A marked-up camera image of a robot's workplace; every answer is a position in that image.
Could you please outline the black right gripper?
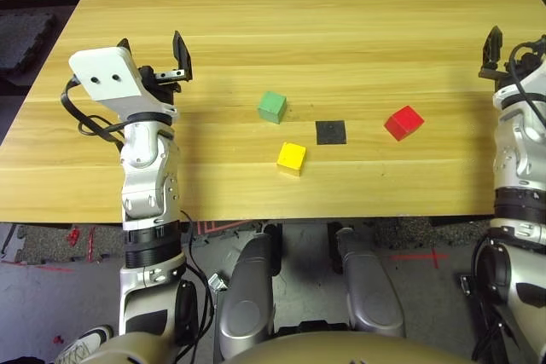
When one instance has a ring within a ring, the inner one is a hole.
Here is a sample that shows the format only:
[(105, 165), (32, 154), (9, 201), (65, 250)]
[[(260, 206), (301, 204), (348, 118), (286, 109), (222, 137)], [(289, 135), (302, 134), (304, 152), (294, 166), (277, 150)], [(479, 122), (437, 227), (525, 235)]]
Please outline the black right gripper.
[(502, 31), (498, 26), (493, 26), (485, 40), (482, 49), (482, 65), (479, 69), (480, 78), (490, 79), (496, 83), (510, 83), (514, 76), (518, 79), (525, 78), (536, 70), (542, 63), (545, 54), (545, 36), (542, 35), (534, 42), (524, 42), (517, 45), (513, 52), (517, 55), (520, 48), (529, 49), (518, 60), (514, 58), (514, 69), (510, 61), (504, 63), (504, 71), (498, 70), (498, 62), (501, 58)]

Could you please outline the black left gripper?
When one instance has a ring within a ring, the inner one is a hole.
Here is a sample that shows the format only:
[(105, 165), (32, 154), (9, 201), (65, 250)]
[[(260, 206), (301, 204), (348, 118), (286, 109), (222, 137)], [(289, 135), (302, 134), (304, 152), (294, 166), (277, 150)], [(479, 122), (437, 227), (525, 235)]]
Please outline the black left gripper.
[[(116, 46), (128, 53), (131, 52), (127, 38), (122, 38)], [(138, 68), (144, 89), (157, 100), (166, 104), (174, 103), (174, 94), (181, 92), (180, 82), (189, 82), (193, 79), (191, 56), (179, 31), (174, 31), (172, 49), (177, 61), (177, 69), (168, 72), (155, 72), (151, 66)]]

